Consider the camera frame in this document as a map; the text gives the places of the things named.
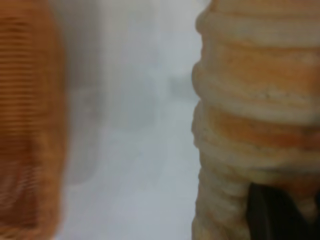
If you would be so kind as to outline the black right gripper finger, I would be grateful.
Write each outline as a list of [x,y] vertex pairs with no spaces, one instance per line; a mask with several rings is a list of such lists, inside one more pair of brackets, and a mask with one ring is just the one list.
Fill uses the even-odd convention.
[[282,190],[252,184],[246,210],[252,240],[310,240],[309,224]]

